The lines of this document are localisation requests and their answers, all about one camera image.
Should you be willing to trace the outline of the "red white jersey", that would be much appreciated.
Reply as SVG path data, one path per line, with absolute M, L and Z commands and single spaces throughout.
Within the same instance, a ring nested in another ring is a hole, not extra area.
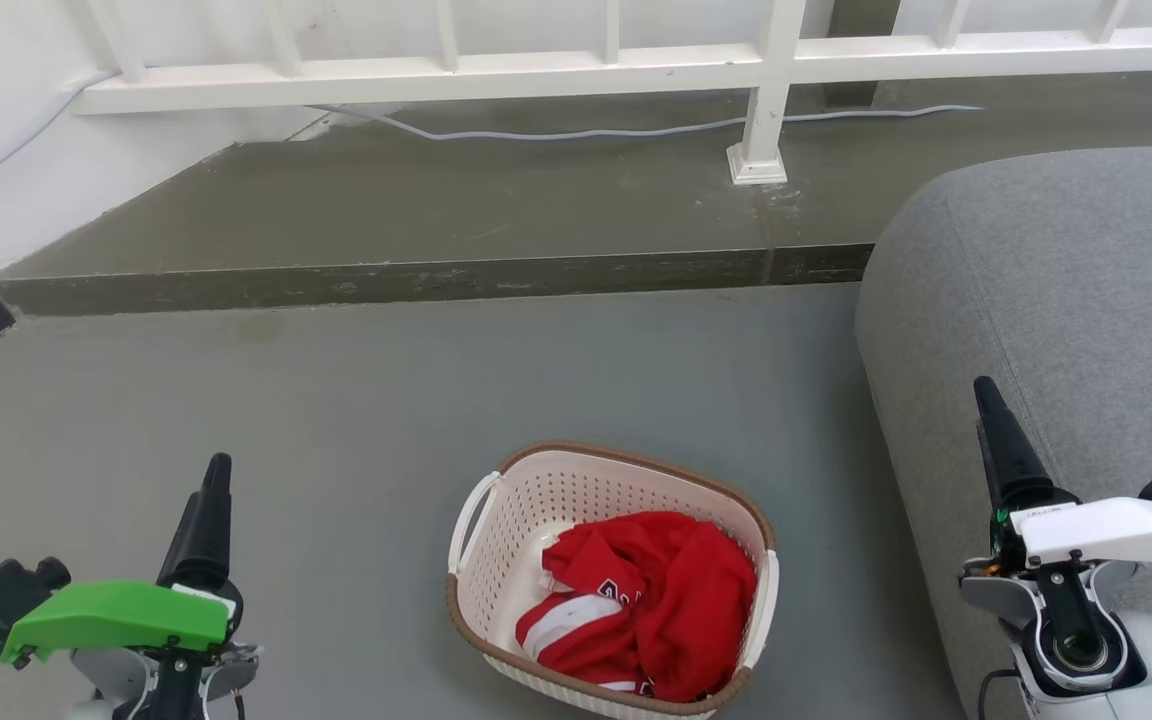
M 681 511 L 590 521 L 559 535 L 540 564 L 547 597 L 515 626 L 526 659 L 681 705 L 732 682 L 756 571 L 717 524 Z

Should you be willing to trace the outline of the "grey fabric sofa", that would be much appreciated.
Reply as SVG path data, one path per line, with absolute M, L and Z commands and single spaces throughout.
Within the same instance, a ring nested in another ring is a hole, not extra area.
M 1056 486 L 1083 501 L 1152 480 L 1152 147 L 954 170 L 870 255 L 855 320 L 960 705 L 1010 661 L 957 589 L 990 552 L 973 379 L 995 379 Z

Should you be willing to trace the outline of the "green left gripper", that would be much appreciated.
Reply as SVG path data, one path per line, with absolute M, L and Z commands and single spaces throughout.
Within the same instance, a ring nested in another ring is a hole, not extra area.
M 37 592 L 13 621 L 0 661 L 45 661 L 60 650 L 205 652 L 227 641 L 243 600 L 230 579 L 232 457 L 211 456 L 188 498 L 157 584 L 138 579 L 70 583 Z

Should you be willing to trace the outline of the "white metal railing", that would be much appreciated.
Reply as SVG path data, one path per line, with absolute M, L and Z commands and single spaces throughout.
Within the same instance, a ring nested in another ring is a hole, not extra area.
M 900 79 L 1070 76 L 1152 71 L 1152 26 L 1123 26 L 1132 0 L 1100 0 L 1087 26 L 967 33 L 972 0 L 943 0 L 929 35 L 801 36 L 806 0 L 772 0 L 755 44 L 631 47 L 620 37 L 620 0 L 605 0 L 602 46 L 594 53 L 463 54 L 450 0 L 434 0 L 435 56 L 306 60 L 282 0 L 262 0 L 270 63 L 150 67 L 134 50 L 114 0 L 86 0 L 116 73 L 83 88 L 78 115 L 156 111 L 435 103 L 658 94 L 745 88 L 742 138 L 727 151 L 736 185 L 787 179 L 778 141 L 795 85 Z

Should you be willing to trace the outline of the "white perforated laundry basket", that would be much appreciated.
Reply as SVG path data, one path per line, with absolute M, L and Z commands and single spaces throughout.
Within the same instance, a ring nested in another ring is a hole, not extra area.
M 553 673 L 518 647 L 513 629 L 541 600 L 541 552 L 584 521 L 628 511 L 684 511 L 713 521 L 756 569 L 756 592 L 732 682 L 680 705 L 600 689 Z M 454 629 L 498 673 L 611 720 L 708 720 L 753 674 L 773 626 L 780 560 L 771 521 L 748 493 L 669 462 L 575 442 L 526 446 L 500 462 L 467 497 L 454 525 L 445 602 Z

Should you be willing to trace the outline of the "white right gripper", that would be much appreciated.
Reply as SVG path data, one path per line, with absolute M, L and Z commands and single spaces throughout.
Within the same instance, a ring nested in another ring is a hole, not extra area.
M 1020 511 L 1021 556 L 1028 566 L 1124 561 L 1152 566 L 1152 501 L 1105 498 L 1079 503 L 1059 488 L 1030 444 L 995 379 L 973 379 L 977 434 L 991 503 L 990 541 L 1009 547 Z

